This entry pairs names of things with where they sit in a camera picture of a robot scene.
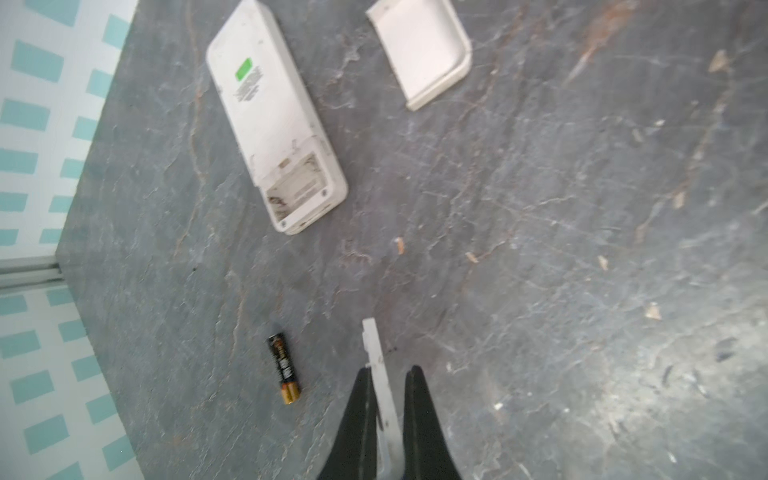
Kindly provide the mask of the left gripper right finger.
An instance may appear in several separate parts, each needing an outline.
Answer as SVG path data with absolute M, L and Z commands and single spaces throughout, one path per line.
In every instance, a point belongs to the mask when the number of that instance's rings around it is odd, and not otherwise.
M 423 369 L 417 365 L 405 379 L 403 444 L 404 479 L 460 479 Z

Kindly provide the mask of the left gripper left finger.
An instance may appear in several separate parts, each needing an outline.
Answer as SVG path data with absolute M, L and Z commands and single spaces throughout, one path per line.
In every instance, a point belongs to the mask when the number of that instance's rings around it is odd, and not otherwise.
M 378 404 L 369 367 L 356 376 L 330 454 L 318 480 L 375 479 Z

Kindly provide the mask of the small dark battery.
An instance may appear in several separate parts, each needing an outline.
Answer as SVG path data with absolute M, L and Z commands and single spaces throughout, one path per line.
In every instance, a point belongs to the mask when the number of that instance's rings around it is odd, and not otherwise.
M 284 334 L 280 332 L 270 336 L 268 346 L 280 377 L 283 401 L 286 405 L 293 404 L 300 398 L 301 387 Z

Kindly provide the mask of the white remote control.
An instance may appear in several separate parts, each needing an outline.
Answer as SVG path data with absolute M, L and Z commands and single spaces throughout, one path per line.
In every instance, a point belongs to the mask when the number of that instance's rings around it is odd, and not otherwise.
M 296 235 L 343 202 L 348 183 L 269 7 L 240 2 L 206 62 L 274 228 Z

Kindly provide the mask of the white battery cover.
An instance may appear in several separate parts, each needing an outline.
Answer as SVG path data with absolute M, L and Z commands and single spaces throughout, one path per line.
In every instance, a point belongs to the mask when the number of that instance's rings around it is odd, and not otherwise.
M 377 479 L 402 479 L 405 473 L 405 454 L 402 432 L 398 423 L 395 402 L 387 374 L 376 320 L 362 321 L 363 344 L 368 354 L 366 366 L 372 374 L 377 401 Z
M 366 16 L 409 110 L 419 110 L 469 73 L 471 42 L 451 1 L 380 0 Z

